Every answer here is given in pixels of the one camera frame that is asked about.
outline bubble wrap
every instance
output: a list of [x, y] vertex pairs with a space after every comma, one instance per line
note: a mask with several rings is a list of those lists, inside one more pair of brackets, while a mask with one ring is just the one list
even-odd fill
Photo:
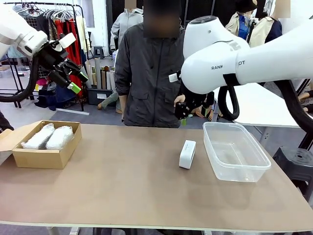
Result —
[[26, 149], [45, 149], [45, 145], [52, 136], [55, 128], [53, 123], [49, 123], [44, 126], [39, 132], [37, 132], [29, 141], [22, 142], [21, 145]]
[[46, 144], [46, 148], [49, 150], [62, 149], [72, 138], [74, 138], [72, 127], [61, 126], [54, 131], [53, 135]]

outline brown tabletop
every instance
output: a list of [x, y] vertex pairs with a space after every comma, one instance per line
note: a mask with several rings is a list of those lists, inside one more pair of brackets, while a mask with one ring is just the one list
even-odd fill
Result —
[[[0, 221], [38, 226], [313, 230], [313, 211], [272, 161], [257, 183], [220, 181], [202, 130], [82, 125], [64, 170], [0, 166]], [[197, 142], [190, 170], [185, 140]]]

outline container rim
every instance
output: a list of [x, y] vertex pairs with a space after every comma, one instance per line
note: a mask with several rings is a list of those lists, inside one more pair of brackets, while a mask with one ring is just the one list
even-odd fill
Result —
[[[209, 135], [206, 131], [206, 128], [205, 126], [207, 126], [208, 124], [209, 125], [212, 125], [212, 123], [218, 123], [218, 125], [231, 125], [231, 126], [235, 126], [235, 127], [239, 127], [243, 132], [244, 134], [249, 138], [249, 136], [251, 136], [251, 138], [249, 138], [250, 141], [252, 141], [255, 145], [254, 145], [254, 148], [256, 148], [257, 150], [259, 150], [261, 153], [262, 153], [262, 158], [265, 160], [265, 163], [267, 165], [265, 166], [257, 166], [257, 165], [239, 165], [239, 164], [227, 164], [227, 163], [224, 163], [222, 162], [216, 155], [215, 153], [215, 150], [212, 146], [212, 143], [211, 143], [211, 140], [209, 138]], [[208, 143], [210, 144], [210, 147], [211, 149], [213, 149], [213, 152], [214, 152], [214, 159], [216, 160], [216, 162], [218, 164], [220, 164], [221, 166], [223, 167], [228, 167], [228, 168], [246, 168], [246, 169], [257, 169], [257, 170], [267, 170], [267, 169], [270, 169], [271, 168], [271, 162], [270, 160], [268, 159], [268, 157], [266, 156], [265, 152], [262, 150], [262, 148], [260, 147], [260, 145], [257, 143], [257, 141], [253, 138], [253, 136], [245, 129], [244, 126], [238, 124], [238, 123], [222, 123], [222, 122], [205, 122], [203, 124], [203, 131], [204, 131], [204, 136], [205, 138], [208, 138]]]

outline black crate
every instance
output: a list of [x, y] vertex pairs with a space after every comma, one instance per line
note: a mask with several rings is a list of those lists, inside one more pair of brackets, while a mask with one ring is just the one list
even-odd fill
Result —
[[[98, 105], [101, 103], [105, 97], [109, 97], [113, 91], [112, 90], [103, 90], [97, 88], [87, 88], [88, 93], [88, 104], [90, 105]], [[108, 106], [115, 107], [116, 102], [109, 104]]]

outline clear plastic bin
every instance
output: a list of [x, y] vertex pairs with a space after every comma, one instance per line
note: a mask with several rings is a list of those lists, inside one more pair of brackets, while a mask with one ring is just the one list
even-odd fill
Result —
[[206, 122], [203, 130], [204, 146], [218, 179], [257, 182], [270, 169], [264, 151], [242, 125]]

